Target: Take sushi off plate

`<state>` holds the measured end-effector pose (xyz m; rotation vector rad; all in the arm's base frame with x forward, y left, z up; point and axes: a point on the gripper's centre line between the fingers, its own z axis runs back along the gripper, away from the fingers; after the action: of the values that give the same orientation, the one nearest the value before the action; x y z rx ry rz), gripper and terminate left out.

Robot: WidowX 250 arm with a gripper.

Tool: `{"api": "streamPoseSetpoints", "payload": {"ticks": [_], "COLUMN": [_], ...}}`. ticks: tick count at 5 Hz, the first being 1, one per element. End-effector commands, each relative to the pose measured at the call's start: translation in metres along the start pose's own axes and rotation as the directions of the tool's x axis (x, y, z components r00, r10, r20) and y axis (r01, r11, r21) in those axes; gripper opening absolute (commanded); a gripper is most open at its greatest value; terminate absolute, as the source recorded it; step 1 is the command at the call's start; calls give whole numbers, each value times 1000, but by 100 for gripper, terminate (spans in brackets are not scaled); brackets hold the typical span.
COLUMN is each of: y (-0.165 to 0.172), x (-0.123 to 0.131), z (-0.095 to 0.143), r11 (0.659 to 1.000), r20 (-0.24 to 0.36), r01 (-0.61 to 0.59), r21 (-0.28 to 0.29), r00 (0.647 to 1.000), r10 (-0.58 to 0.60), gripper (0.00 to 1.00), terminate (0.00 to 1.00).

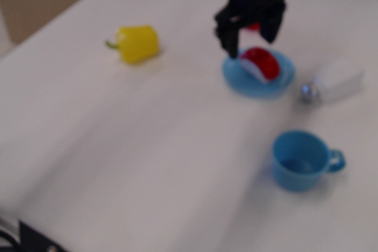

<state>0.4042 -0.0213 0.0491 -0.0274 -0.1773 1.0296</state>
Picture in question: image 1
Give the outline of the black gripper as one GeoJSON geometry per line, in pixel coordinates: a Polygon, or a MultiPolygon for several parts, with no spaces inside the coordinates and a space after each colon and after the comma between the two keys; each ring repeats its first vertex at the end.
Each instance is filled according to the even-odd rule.
{"type": "Polygon", "coordinates": [[[215,20],[215,34],[230,58],[239,52],[239,31],[256,22],[260,23],[260,35],[273,43],[280,29],[286,8],[285,0],[228,0],[215,20]]]}

